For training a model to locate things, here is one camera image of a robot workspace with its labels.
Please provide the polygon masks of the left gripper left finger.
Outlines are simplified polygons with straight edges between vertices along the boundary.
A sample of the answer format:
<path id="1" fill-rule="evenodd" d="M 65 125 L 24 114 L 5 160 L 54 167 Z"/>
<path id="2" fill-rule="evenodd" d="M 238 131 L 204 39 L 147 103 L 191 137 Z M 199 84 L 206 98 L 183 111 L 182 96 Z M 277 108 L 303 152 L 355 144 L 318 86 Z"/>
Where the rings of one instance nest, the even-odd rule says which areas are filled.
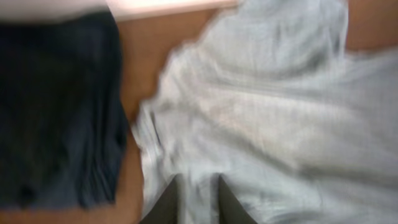
<path id="1" fill-rule="evenodd" d="M 139 222 L 140 224 L 177 224 L 180 202 L 180 175 L 175 175 L 162 192 L 152 210 Z"/>

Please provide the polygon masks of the light grey-green t-shirt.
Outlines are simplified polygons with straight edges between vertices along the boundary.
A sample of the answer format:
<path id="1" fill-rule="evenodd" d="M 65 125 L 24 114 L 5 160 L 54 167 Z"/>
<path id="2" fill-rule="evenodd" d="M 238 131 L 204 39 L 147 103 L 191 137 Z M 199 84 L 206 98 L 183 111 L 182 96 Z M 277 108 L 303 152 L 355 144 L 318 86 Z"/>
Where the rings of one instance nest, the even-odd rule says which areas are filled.
<path id="1" fill-rule="evenodd" d="M 397 222 L 397 50 L 345 50 L 344 1 L 244 1 L 172 52 L 132 131 L 144 213 L 174 176 L 180 223 L 224 179 L 258 223 Z"/>

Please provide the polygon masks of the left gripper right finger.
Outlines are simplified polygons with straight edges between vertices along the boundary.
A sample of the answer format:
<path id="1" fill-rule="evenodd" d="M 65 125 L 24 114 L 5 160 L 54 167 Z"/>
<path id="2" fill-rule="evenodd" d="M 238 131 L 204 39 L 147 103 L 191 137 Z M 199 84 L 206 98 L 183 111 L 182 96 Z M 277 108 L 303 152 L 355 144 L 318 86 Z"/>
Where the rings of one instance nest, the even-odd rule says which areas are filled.
<path id="1" fill-rule="evenodd" d="M 257 224 L 245 211 L 222 176 L 218 177 L 218 209 L 220 224 Z"/>

